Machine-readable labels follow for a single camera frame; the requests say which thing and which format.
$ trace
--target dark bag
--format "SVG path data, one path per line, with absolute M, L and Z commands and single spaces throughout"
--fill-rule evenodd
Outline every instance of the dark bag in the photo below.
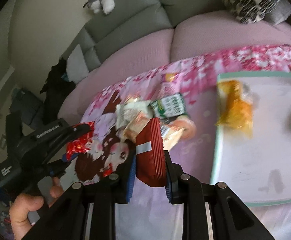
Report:
M 64 100 L 76 88 L 74 82 L 67 82 L 62 79 L 66 67 L 67 61 L 65 59 L 60 59 L 57 65 L 51 67 L 47 80 L 40 91 L 40 94 L 47 93 L 44 101 L 44 124 L 49 124 L 58 119 L 58 112 Z

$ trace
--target white tray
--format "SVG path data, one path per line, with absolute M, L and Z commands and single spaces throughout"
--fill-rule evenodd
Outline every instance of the white tray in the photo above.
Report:
M 248 206 L 291 202 L 291 73 L 218 76 L 218 81 L 230 79 L 247 83 L 257 99 L 253 138 L 217 128 L 211 184 L 224 181 Z M 225 97 L 218 94 L 224 109 Z

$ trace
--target silver bolt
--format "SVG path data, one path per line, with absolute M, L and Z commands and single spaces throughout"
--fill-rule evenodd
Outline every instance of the silver bolt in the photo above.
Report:
M 226 184 L 224 182 L 218 182 L 217 185 L 219 188 L 226 188 Z
M 80 182 L 75 182 L 72 184 L 73 189 L 80 189 L 82 187 L 82 184 Z
M 190 179 L 190 175 L 189 174 L 186 174 L 186 173 L 183 173 L 181 176 L 180 176 L 181 179 L 183 180 L 188 180 Z
M 119 175 L 116 174 L 116 173 L 112 173 L 112 174 L 109 175 L 109 179 L 111 179 L 111 180 L 116 180 L 118 178 L 119 178 Z

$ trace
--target bright red snack package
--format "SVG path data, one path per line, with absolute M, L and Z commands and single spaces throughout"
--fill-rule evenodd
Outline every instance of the bright red snack package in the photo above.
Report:
M 150 119 L 136 137 L 137 178 L 150 187 L 166 185 L 166 165 L 160 120 Z
M 90 126 L 91 131 L 89 133 L 86 133 L 85 135 L 82 135 L 80 138 L 67 143 L 67 152 L 66 152 L 67 161 L 71 159 L 71 156 L 74 153 L 87 153 L 90 150 L 90 148 L 86 147 L 86 144 L 88 142 L 92 142 L 92 137 L 93 137 L 93 132 L 94 132 L 94 122 L 85 122 L 85 124 Z

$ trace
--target plush toy paw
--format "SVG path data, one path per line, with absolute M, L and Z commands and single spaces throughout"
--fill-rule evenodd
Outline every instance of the plush toy paw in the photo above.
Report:
M 102 0 L 101 1 L 103 12 L 107 15 L 112 12 L 115 8 L 115 1 L 114 0 Z
M 101 10 L 101 4 L 99 0 L 94 1 L 93 3 L 88 3 L 87 7 L 93 10 L 93 13 L 97 14 Z

